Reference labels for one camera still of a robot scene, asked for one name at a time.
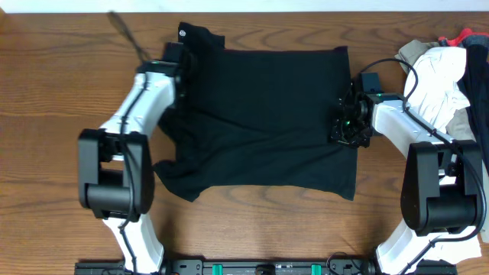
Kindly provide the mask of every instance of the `wood grain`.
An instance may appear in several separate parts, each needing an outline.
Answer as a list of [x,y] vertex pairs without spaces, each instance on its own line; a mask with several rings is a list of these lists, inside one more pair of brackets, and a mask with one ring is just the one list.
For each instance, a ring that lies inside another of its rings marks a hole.
[[[153,57],[176,40],[180,21],[226,36],[243,50],[316,50],[348,45],[351,71],[392,57],[412,39],[489,30],[487,13],[126,14]],[[78,203],[76,139],[120,106],[138,60],[104,15],[9,15],[0,31],[0,273],[69,274],[78,260],[119,259],[112,233]],[[397,64],[376,68],[387,91],[401,92]],[[157,131],[153,160],[173,158]],[[326,258],[366,255],[401,219],[405,161],[377,137],[358,157],[358,191],[349,202],[298,187],[207,189],[194,203],[157,184],[151,209],[169,255],[208,259]],[[489,273],[483,258],[460,274]]]

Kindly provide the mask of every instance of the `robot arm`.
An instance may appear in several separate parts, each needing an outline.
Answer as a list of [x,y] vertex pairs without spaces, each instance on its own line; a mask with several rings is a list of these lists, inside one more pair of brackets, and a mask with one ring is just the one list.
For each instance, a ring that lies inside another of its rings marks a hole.
[[[468,167],[453,151],[420,124],[429,123],[416,113],[408,115],[401,95],[384,94],[376,73],[362,73],[347,95],[340,100],[342,109],[333,127],[332,140],[350,147],[368,147],[376,131],[386,136],[407,159],[401,193],[403,221],[377,248],[377,267],[383,273],[398,274],[404,267],[411,267],[407,263],[431,240],[472,233],[483,219],[477,183],[472,175],[468,176]],[[438,134],[463,152],[481,177],[481,156],[476,143]],[[444,244],[426,257],[456,264],[480,256],[474,237]],[[416,264],[409,271],[414,271]]]

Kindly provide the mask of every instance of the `cable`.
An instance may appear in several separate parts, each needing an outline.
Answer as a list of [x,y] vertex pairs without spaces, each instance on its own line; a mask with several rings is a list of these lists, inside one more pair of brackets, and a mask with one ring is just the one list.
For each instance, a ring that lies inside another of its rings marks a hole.
[[151,59],[150,55],[139,46],[138,42],[136,42],[128,26],[124,23],[122,18],[117,13],[115,13],[114,11],[110,11],[107,14],[107,17],[110,20],[112,26],[119,32],[119,34],[125,37],[125,39],[127,39],[129,42],[131,42],[132,46],[136,50],[136,54],[138,55],[141,63],[144,63],[145,61]]
[[[131,32],[129,31],[129,28],[127,25],[124,23],[122,18],[116,14],[113,11],[110,11],[108,14],[108,19],[110,20],[112,26],[123,36],[125,37],[129,42],[131,42],[132,46],[136,50],[136,54],[138,55],[139,60],[141,61],[141,65],[143,65],[145,62],[147,62],[150,59],[150,55],[144,51],[136,42],[134,37],[132,36]],[[125,234],[125,227],[131,222],[131,218],[134,214],[134,178],[132,176],[132,170],[131,170],[131,164],[129,162],[129,158],[134,159],[133,156],[131,155],[131,152],[129,150],[127,141],[125,140],[125,127],[127,124],[128,116],[131,113],[131,110],[133,109],[134,105],[136,102],[138,102],[139,98],[142,96],[144,91],[147,89],[147,84],[148,84],[149,77],[145,73],[144,74],[144,85],[139,91],[139,93],[136,95],[136,97],[132,100],[131,104],[128,106],[126,112],[124,115],[121,117],[121,127],[119,131],[119,143],[121,145],[121,153],[122,156],[124,157],[124,164],[125,168],[128,172],[128,179],[129,179],[129,210],[128,210],[128,215],[126,219],[118,226],[119,228],[119,233],[122,236],[122,239],[124,240],[124,244],[126,248],[128,249],[129,254],[131,255],[131,262],[132,262],[132,273],[133,274],[138,274],[138,266],[137,266],[137,261],[136,261],[136,255],[134,254],[134,251],[132,250],[131,244],[129,243],[128,236]]]
[[387,62],[387,61],[394,61],[398,63],[402,63],[406,65],[411,71],[413,71],[414,74],[414,85],[411,91],[407,94],[407,96],[403,100],[403,110],[407,113],[407,115],[413,119],[417,124],[421,125],[425,130],[427,130],[433,137],[438,138],[440,141],[443,142],[457,157],[460,159],[460,161],[464,164],[464,167],[468,168],[468,171],[470,172],[472,178],[474,181],[477,183],[477,189],[479,194],[481,195],[481,206],[482,206],[482,217],[481,221],[479,224],[476,226],[476,228],[471,232],[469,235],[465,237],[460,237],[460,238],[435,238],[431,241],[429,241],[428,245],[426,245],[421,252],[412,260],[410,261],[400,272],[401,275],[405,274],[415,263],[417,263],[419,260],[423,258],[423,256],[428,252],[431,248],[435,247],[436,243],[439,242],[456,242],[456,241],[467,241],[475,236],[481,231],[482,226],[484,225],[484,221],[486,219],[486,214],[487,214],[487,201],[486,201],[486,195],[484,192],[484,187],[482,185],[481,178],[477,175],[477,172],[475,171],[475,168],[472,166],[472,163],[468,161],[467,157],[464,156],[460,150],[455,147],[450,141],[447,141],[444,137],[442,137],[440,134],[438,134],[438,131],[436,128],[430,128],[430,126],[426,125],[424,122],[420,121],[411,111],[410,107],[407,106],[407,101],[410,98],[410,96],[414,93],[416,90],[416,87],[418,86],[418,73],[416,70],[409,64],[408,62],[404,60],[398,60],[395,58],[386,58],[382,60],[375,61],[368,66],[366,66],[363,70],[360,71],[360,73],[363,73],[364,71],[370,69],[372,66],[377,65],[379,63]]

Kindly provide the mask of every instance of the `black bracket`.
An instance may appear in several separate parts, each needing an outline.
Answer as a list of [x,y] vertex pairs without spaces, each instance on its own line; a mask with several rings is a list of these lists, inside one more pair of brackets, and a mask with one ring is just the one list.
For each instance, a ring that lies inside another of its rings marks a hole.
[[[149,211],[154,198],[154,174],[144,134],[125,135],[129,163],[134,184],[132,222]],[[85,129],[78,138],[79,201],[91,209],[96,218],[109,216],[125,218],[129,211],[130,192],[126,167],[123,171],[102,168],[102,162],[121,155],[119,134],[108,134],[105,129]]]
[[[481,152],[474,141],[455,141],[454,145],[482,174]],[[407,155],[401,193],[401,211],[406,224],[418,236],[447,230],[458,234],[482,218],[481,195],[468,168],[444,144],[411,144]],[[439,185],[441,176],[456,176],[455,184]]]

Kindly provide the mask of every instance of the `white fabric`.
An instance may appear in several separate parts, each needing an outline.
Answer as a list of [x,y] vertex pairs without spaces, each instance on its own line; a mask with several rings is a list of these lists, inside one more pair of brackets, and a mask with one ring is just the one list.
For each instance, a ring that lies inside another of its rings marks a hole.
[[[427,50],[413,65],[419,82],[408,99],[411,109],[444,133],[455,111],[470,106],[457,85],[457,81],[464,75],[466,60],[464,48],[434,47]],[[414,80],[414,73],[410,72],[404,96],[413,88]]]
[[[448,233],[431,233],[425,237],[418,237],[404,220],[397,226],[392,235],[378,246],[377,259],[383,273],[398,274],[407,263],[412,261],[421,250],[435,238],[458,238],[473,232],[474,226],[467,227],[462,233],[450,235]],[[423,257],[425,260],[446,260],[450,264],[457,264],[462,260],[480,257],[481,246],[477,236],[460,242],[439,242]],[[407,273],[416,269],[414,264]]]

